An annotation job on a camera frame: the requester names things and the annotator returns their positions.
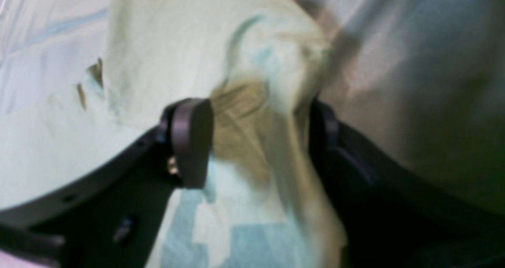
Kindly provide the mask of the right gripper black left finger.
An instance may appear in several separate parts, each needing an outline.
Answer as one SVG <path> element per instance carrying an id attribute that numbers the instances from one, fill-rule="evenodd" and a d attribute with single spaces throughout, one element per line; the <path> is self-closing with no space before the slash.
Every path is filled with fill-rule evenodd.
<path id="1" fill-rule="evenodd" d="M 156 140 L 165 146 L 166 171 L 179 187 L 202 189 L 213 144 L 209 99 L 187 98 L 164 108 Z"/>

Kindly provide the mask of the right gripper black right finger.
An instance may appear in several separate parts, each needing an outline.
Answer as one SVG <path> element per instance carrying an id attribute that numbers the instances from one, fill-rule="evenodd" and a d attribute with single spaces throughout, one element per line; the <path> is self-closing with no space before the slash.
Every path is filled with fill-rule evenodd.
<path id="1" fill-rule="evenodd" d="M 325 189 L 371 189 L 376 179 L 341 140 L 332 108 L 317 99 L 310 105 L 309 155 Z"/>

